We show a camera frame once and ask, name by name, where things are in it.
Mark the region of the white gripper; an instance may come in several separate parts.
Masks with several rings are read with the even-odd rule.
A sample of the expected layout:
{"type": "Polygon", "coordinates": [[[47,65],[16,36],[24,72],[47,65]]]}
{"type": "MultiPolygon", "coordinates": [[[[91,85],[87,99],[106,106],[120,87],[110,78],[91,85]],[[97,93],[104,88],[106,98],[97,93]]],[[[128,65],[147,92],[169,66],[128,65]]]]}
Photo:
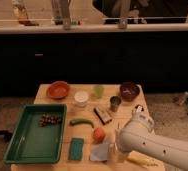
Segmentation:
{"type": "Polygon", "coordinates": [[[128,157],[128,154],[122,153],[121,151],[119,151],[115,143],[111,143],[109,145],[109,149],[108,149],[108,163],[109,164],[124,163],[127,157],[128,157]]]}

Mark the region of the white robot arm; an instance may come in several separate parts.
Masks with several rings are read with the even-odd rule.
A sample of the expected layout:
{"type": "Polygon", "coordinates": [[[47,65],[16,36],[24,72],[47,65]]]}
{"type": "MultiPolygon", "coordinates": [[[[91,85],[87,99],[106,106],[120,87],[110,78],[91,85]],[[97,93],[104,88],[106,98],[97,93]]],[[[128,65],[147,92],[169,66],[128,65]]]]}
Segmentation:
{"type": "Polygon", "coordinates": [[[122,128],[115,130],[117,150],[123,154],[137,151],[188,171],[188,141],[156,135],[153,129],[154,121],[149,115],[133,113],[122,128]]]}

